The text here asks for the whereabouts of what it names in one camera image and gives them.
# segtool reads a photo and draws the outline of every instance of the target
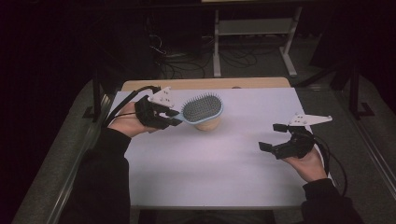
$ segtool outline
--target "white mounting bracket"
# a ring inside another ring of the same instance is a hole
[[[170,87],[165,87],[164,89],[156,92],[150,96],[148,100],[154,104],[164,105],[170,108],[174,107],[175,105]]]
[[[314,125],[328,121],[332,121],[332,116],[322,117],[322,116],[314,116],[314,115],[296,114],[289,122],[289,126]]]

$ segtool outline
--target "dark background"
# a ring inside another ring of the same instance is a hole
[[[108,93],[127,79],[159,75],[149,48],[147,14],[78,13],[70,10],[73,5],[60,0],[1,3],[0,223],[14,217],[70,106],[95,71]],[[394,1],[386,0],[307,7],[298,27],[302,35],[323,34],[313,65],[326,68],[345,55],[356,58],[361,73],[393,111],[395,11]],[[200,13],[190,21],[183,16],[184,23],[163,13],[152,16],[162,22],[157,31],[181,46],[183,41],[199,46],[200,33],[212,30]],[[191,22],[197,23],[193,30],[187,25]],[[170,32],[180,25],[186,28],[184,34]]]

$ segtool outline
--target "white table surface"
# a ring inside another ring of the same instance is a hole
[[[140,208],[277,209],[300,206],[305,182],[295,170],[259,149],[278,145],[289,133],[273,131],[303,108],[293,88],[172,91],[179,111],[205,92],[224,103],[219,127],[211,132],[187,123],[132,139],[125,154],[130,163],[131,206]],[[120,91],[112,109],[127,95]],[[138,101],[144,94],[134,98]]]

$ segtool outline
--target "black sleeve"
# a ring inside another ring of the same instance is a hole
[[[85,152],[59,223],[129,223],[129,164],[124,153],[131,138],[102,129]]]
[[[363,223],[352,201],[343,197],[330,179],[304,185],[306,202],[302,204],[304,223]]]

